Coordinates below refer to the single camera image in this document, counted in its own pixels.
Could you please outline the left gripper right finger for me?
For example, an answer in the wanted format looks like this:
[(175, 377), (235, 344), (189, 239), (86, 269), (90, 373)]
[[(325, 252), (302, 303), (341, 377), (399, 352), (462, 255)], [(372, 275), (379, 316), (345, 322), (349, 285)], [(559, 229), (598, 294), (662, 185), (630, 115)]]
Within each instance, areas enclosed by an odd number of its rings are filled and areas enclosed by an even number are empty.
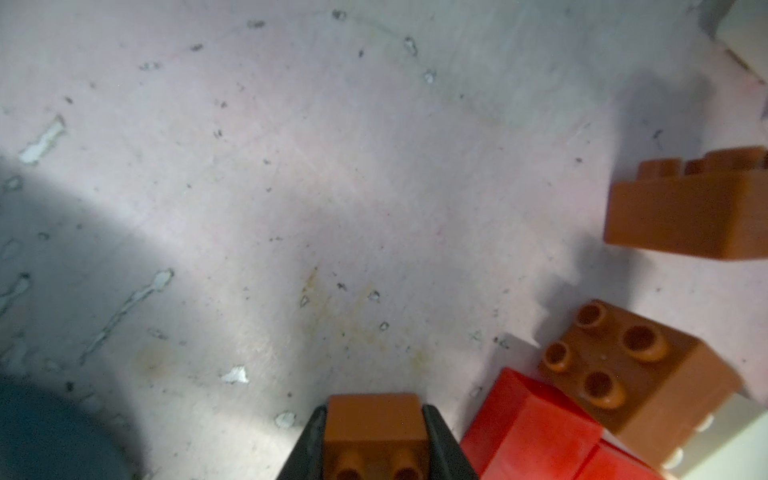
[(430, 404), (422, 407), (429, 445), (429, 480), (478, 480), (479, 477), (439, 410)]

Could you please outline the brown lego side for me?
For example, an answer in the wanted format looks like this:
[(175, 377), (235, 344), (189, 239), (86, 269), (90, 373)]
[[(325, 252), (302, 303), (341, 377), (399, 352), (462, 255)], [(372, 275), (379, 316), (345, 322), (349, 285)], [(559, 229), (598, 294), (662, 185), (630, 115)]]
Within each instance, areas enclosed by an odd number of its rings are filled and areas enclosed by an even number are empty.
[(603, 240), (714, 260), (767, 257), (767, 148), (646, 160), (611, 185)]

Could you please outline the brown lego front lone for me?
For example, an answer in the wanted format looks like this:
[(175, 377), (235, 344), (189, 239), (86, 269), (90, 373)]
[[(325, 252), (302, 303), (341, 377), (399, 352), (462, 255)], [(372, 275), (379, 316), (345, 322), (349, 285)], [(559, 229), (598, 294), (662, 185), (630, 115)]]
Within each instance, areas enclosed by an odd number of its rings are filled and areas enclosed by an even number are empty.
[(425, 479), (429, 438), (414, 393), (333, 395), (323, 437), (325, 479)]

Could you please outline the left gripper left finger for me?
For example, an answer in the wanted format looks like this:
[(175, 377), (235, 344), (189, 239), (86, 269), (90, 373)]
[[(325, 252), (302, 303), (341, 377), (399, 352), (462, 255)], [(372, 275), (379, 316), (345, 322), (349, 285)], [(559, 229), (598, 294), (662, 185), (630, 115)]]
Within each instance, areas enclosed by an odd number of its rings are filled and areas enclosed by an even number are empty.
[(310, 416), (277, 480), (321, 480), (323, 478), (323, 436), (327, 407), (318, 406)]

